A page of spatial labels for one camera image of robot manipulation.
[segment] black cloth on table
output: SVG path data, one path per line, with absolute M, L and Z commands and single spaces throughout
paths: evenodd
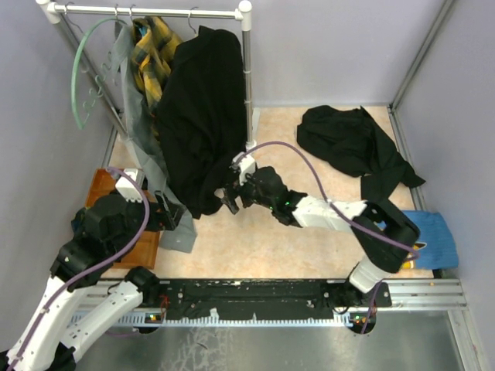
M 241 44 L 233 33 L 200 27 L 177 47 L 155 114 L 170 188 L 195 218 L 222 206 L 214 192 L 245 149 L 244 91 Z
M 394 142 L 364 108 L 307 110 L 297 142 L 337 170 L 361 178 L 361 199 L 387 199 L 399 182 L 414 188 L 425 182 L 398 153 Z

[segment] gray floor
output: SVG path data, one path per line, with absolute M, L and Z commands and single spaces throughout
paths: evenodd
M 446 314 L 382 313 L 369 336 L 345 328 L 162 328 L 100 338 L 77 371 L 463 370 Z

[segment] gray garment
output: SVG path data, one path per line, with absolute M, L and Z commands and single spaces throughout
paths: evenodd
M 129 139 L 132 141 L 139 164 L 148 180 L 149 191 L 160 190 L 171 202 L 182 205 L 167 184 L 169 173 L 162 150 L 152 133 L 152 118 L 147 107 L 144 106 L 144 97 L 135 86 L 130 60 L 133 49 L 131 29 L 123 26 L 111 49 L 111 73 L 115 76 L 120 68 L 125 123 Z M 159 246 L 190 253 L 193 250 L 196 235 L 193 217 L 187 210 L 176 230 L 164 232 Z

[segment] green plastic hanger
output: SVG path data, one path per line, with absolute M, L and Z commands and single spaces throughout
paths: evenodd
M 96 91 L 93 87 L 90 88 L 89 94 L 90 94 L 91 102 L 87 100 L 83 102 L 83 110 L 86 113 L 86 117 L 84 119 L 81 119 L 79 115 L 79 108 L 77 107 L 77 95 L 76 95 L 80 58 L 83 55 L 84 47 L 86 46 L 86 43 L 90 38 L 91 34 L 94 32 L 94 30 L 97 29 L 99 26 L 101 26 L 103 23 L 110 21 L 119 22 L 124 25 L 126 24 L 124 21 L 115 17 L 105 18 L 96 22 L 96 24 L 92 26 L 84 34 L 83 39 L 81 40 L 79 47 L 77 48 L 76 51 L 76 58 L 74 59 L 74 65 L 72 67 L 72 77 L 70 79 L 70 102 L 72 104 L 72 113 L 74 115 L 77 127 L 79 129 L 84 129 L 84 126 L 86 126 L 87 120 L 90 118 L 91 111 L 93 110 L 93 107 L 97 102 L 97 99 L 103 96 L 103 85 L 105 79 L 107 78 L 107 73 L 110 70 L 109 65 L 107 65 L 106 63 L 101 64 L 101 69 L 103 72 L 94 77 L 94 82 L 97 84 L 98 90 Z

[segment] clothing rack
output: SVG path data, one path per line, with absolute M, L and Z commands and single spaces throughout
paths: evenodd
M 57 27 L 60 35 L 64 38 L 67 45 L 74 51 L 79 46 L 79 40 L 70 27 L 67 21 L 67 14 L 95 14 L 95 15 L 114 15 L 118 16 L 145 16 L 145 15 L 157 15 L 161 17 L 175 17 L 175 18 L 204 18 L 204 19 L 233 19 L 241 22 L 242 31 L 242 54 L 244 64 L 244 77 L 245 77 L 245 101 L 246 118 L 247 118 L 247 143 L 246 149 L 255 146 L 253 135 L 253 103 L 252 103 L 252 89 L 251 89 L 251 11 L 252 4 L 248 0 L 243 0 L 239 3 L 237 9 L 233 11 L 214 11 L 214 10 L 200 10 L 200 9 L 146 9 L 137 8 L 134 6 L 128 7 L 108 7 L 108 6 L 92 6 L 92 5 L 61 5 L 57 2 L 50 0 L 36 0 L 41 6 L 46 17 Z M 92 77 L 91 80 L 94 83 L 94 77 L 97 75 L 97 70 L 93 66 L 87 55 L 83 55 L 82 62 L 88 69 L 88 74 Z M 103 87 L 102 97 L 104 98 L 104 105 L 109 113 L 109 117 L 112 120 L 117 131 L 124 137 L 127 136 L 125 126 L 122 124 L 119 110 L 116 106 L 115 99 L 112 97 L 111 92 Z

